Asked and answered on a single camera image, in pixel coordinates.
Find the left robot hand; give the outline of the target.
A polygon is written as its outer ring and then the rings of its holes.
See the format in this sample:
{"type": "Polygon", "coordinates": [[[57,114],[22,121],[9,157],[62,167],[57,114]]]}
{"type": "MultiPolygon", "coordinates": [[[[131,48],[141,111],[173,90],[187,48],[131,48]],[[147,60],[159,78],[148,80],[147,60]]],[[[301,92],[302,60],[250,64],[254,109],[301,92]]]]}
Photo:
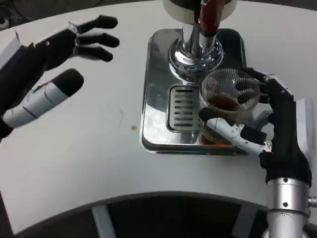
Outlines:
{"type": "Polygon", "coordinates": [[[92,29],[114,29],[118,20],[99,15],[80,24],[68,22],[57,32],[25,46],[14,32],[7,44],[0,47],[0,137],[6,138],[66,99],[84,84],[83,76],[71,68],[52,80],[36,83],[49,70],[72,57],[110,62],[112,53],[105,47],[116,48],[120,40],[108,33],[87,35],[92,29]]]}

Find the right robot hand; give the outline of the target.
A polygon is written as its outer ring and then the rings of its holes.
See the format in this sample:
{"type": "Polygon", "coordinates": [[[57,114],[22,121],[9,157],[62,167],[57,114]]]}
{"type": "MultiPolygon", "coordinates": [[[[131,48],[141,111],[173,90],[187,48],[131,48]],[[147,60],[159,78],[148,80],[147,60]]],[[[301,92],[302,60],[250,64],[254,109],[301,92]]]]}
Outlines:
{"type": "Polygon", "coordinates": [[[265,181],[290,178],[311,186],[313,174],[307,153],[300,148],[297,134],[296,102],[293,95],[272,74],[264,74],[253,68],[243,68],[260,84],[264,102],[270,104],[272,113],[267,121],[273,124],[272,141],[266,134],[243,123],[220,117],[215,110],[204,107],[199,117],[205,125],[214,129],[233,145],[260,158],[261,167],[266,170],[265,181]]]}

